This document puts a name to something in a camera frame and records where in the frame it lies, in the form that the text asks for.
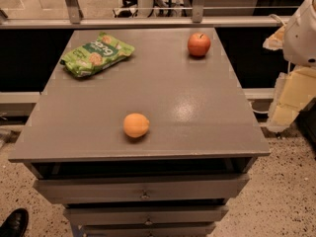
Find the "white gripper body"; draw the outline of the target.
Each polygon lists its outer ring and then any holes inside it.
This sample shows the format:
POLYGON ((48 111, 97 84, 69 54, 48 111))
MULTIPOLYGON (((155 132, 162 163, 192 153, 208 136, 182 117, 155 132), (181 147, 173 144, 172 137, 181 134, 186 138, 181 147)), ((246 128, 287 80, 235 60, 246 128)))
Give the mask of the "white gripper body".
POLYGON ((283 57, 295 65, 316 66, 315 0, 304 0, 290 17, 283 36, 283 57))

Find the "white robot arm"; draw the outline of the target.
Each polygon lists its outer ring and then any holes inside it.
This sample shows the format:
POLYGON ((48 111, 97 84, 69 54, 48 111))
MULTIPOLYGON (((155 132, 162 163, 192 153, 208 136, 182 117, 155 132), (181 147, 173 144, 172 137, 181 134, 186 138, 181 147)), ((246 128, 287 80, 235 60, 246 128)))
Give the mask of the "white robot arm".
POLYGON ((282 132, 316 97, 316 0, 304 0, 289 21, 263 43, 263 48, 282 50, 293 70, 276 79, 267 129, 282 132))

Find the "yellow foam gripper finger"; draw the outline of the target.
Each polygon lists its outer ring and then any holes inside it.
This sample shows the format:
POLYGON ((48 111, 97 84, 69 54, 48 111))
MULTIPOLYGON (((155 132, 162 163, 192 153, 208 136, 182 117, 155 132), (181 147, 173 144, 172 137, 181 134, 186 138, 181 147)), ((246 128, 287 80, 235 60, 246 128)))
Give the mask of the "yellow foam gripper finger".
POLYGON ((282 132, 289 128, 315 97, 315 68, 295 66, 290 73, 280 73, 276 79, 274 100, 269 108, 267 129, 282 132))
POLYGON ((269 50, 279 50, 283 48, 283 35, 285 26, 280 27, 271 36, 265 39, 263 43, 263 48, 269 50))

